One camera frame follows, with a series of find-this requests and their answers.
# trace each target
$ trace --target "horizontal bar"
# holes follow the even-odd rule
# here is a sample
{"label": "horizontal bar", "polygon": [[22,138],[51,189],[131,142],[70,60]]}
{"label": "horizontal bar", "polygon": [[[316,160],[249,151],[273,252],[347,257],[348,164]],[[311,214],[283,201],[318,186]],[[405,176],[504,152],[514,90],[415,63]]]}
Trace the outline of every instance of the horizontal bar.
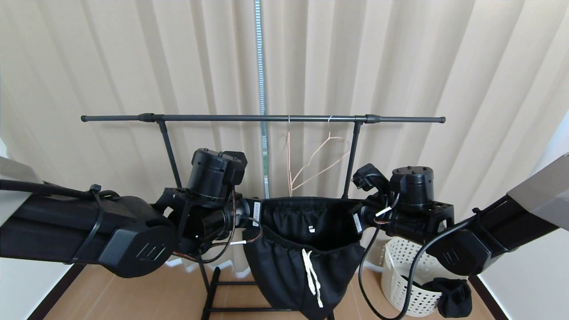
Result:
{"label": "horizontal bar", "polygon": [[214,283],[218,286],[250,286],[257,285],[255,281],[219,281]]}
{"label": "horizontal bar", "polygon": [[274,312],[274,311],[294,311],[292,309],[277,308],[209,308],[204,309],[208,312]]}
{"label": "horizontal bar", "polygon": [[153,114],[142,113],[137,116],[81,116],[88,121],[268,121],[268,122],[429,122],[444,123],[445,117],[381,117],[375,114],[363,116],[300,116],[300,115],[255,115],[255,114]]}

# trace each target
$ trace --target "black metal rack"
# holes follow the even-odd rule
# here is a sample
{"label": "black metal rack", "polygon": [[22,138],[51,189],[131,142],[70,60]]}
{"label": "black metal rack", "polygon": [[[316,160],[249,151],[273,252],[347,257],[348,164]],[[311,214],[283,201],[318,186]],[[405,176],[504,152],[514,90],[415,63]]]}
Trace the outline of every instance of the black metal rack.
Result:
{"label": "black metal rack", "polygon": [[[155,122],[160,127],[160,132],[164,139],[164,145],[172,167],[172,173],[178,188],[182,187],[178,167],[174,159],[174,152],[170,144],[170,137],[168,136],[168,129],[166,121],[232,121],[232,122],[353,122],[354,129],[352,135],[352,145],[348,158],[348,169],[346,172],[346,179],[344,183],[344,192],[342,198],[348,197],[348,190],[350,185],[350,177],[352,175],[354,158],[356,156],[356,147],[360,129],[362,124],[377,124],[380,122],[429,122],[429,123],[444,123],[444,117],[381,117],[375,114],[366,114],[364,116],[263,116],[263,115],[222,115],[222,114],[153,114],[142,113],[137,116],[81,116],[83,122],[88,121],[142,121],[142,122]],[[296,311],[291,309],[277,309],[272,307],[213,307],[213,300],[215,298],[218,286],[226,285],[256,285],[254,281],[219,281],[221,269],[215,267],[211,282],[205,272],[204,264],[199,264],[204,285],[207,290],[207,299],[201,320],[208,320],[211,313],[215,312],[271,312],[271,311]],[[334,320],[334,314],[328,316],[328,320]]]}

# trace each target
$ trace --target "curtain fold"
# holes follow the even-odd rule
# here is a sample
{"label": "curtain fold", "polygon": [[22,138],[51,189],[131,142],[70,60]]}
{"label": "curtain fold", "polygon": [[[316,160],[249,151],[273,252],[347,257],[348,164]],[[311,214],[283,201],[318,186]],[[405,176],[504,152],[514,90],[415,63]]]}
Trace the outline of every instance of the curtain fold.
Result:
{"label": "curtain fold", "polygon": [[[354,169],[435,171],[456,218],[524,180],[567,112],[569,14],[554,1],[262,0],[267,114],[446,116],[363,125]],[[258,114],[254,0],[0,2],[0,134],[45,180],[154,202],[174,185],[158,126],[82,114]],[[244,151],[263,195],[259,124],[168,122],[182,181],[195,149]],[[352,124],[267,125],[270,196],[349,150]],[[338,197],[348,157],[294,191]],[[365,193],[351,186],[349,194]],[[366,233],[365,241],[370,235]],[[217,251],[208,253],[208,257]],[[380,263],[379,249],[370,258]],[[220,260],[246,269],[241,248]]]}

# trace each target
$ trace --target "barcode sticker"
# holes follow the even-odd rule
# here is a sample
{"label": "barcode sticker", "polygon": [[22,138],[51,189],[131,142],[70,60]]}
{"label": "barcode sticker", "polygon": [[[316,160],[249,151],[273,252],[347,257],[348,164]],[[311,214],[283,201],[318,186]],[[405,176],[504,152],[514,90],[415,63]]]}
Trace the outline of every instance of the barcode sticker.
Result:
{"label": "barcode sticker", "polygon": [[356,224],[357,233],[361,232],[361,224],[360,224],[360,217],[357,216],[357,213],[353,215],[354,223]]}
{"label": "barcode sticker", "polygon": [[[253,218],[257,221],[261,221],[261,203],[255,202],[253,205]],[[253,221],[253,227],[258,227],[259,224]]]}

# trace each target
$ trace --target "perforated basket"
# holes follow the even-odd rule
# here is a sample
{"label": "perforated basket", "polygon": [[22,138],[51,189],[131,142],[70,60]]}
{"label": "perforated basket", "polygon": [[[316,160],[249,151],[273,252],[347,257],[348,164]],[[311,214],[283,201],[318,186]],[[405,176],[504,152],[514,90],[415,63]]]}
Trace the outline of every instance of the perforated basket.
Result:
{"label": "perforated basket", "polygon": [[[407,280],[401,275],[407,276],[415,254],[420,245],[402,238],[395,237],[385,247],[384,272],[381,275],[381,289],[387,300],[399,311],[403,309]],[[435,257],[424,253],[419,260],[415,271],[414,282],[423,285],[434,278],[466,279],[447,271]],[[411,302],[407,315],[412,317],[425,317],[436,310],[436,304],[440,298],[440,292],[423,290],[417,286],[411,288]]]}

